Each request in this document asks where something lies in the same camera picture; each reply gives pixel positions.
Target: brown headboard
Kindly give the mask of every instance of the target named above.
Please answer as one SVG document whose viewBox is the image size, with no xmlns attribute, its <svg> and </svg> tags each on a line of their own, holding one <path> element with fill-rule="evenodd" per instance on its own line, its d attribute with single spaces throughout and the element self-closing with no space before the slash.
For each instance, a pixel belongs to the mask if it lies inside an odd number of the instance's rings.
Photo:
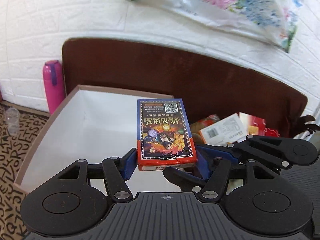
<svg viewBox="0 0 320 240">
<path fill-rule="evenodd" d="M 62 48 L 66 90 L 97 85 L 182 98 L 190 123 L 210 114 L 244 112 L 288 136 L 307 97 L 294 88 L 204 55 L 145 43 L 99 38 L 67 40 Z"/>
</svg>

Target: white brick wall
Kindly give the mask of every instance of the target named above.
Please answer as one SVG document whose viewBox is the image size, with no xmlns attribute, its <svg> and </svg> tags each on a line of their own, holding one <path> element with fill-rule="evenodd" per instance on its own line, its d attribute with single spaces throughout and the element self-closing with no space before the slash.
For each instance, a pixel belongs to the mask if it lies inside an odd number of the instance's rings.
<svg viewBox="0 0 320 240">
<path fill-rule="evenodd" d="M 47 111 L 43 63 L 61 59 L 64 41 L 81 36 L 145 41 L 206 54 L 301 91 L 308 96 L 305 114 L 313 114 L 320 102 L 320 0 L 306 0 L 290 54 L 125 0 L 0 0 L 4 99 Z"/>
</svg>

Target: purple coin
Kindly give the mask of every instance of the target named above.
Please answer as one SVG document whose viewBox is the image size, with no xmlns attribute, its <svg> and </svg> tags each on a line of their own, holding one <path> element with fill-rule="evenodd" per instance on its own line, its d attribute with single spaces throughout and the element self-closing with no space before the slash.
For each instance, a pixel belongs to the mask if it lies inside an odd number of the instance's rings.
<svg viewBox="0 0 320 240">
<path fill-rule="evenodd" d="M 150 130 L 148 131 L 148 135 L 149 135 L 150 137 L 157 137 L 158 132 L 157 132 L 155 129 L 150 129 Z"/>
</svg>

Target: qr code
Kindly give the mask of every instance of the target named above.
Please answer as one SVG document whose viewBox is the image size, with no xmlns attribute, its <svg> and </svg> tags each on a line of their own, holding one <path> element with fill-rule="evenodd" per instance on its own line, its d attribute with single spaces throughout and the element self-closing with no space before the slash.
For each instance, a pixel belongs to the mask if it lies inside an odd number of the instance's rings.
<svg viewBox="0 0 320 240">
<path fill-rule="evenodd" d="M 176 103 L 174 104 L 164 104 L 164 109 L 166 113 L 177 113 L 178 106 Z"/>
<path fill-rule="evenodd" d="M 218 132 L 215 128 L 212 128 L 211 130 L 207 131 L 207 134 L 210 138 L 216 137 L 218 135 Z"/>
</svg>

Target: transparent plastic bottle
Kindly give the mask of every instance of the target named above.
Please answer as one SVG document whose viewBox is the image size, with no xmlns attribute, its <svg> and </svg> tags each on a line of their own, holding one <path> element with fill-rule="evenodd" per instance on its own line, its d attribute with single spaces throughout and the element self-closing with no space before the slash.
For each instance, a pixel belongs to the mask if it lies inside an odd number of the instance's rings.
<svg viewBox="0 0 320 240">
<path fill-rule="evenodd" d="M 8 124 L 8 132 L 10 135 L 17 135 L 19 132 L 19 111 L 14 107 L 10 107 L 7 111 L 5 111 L 4 117 Z"/>
</svg>

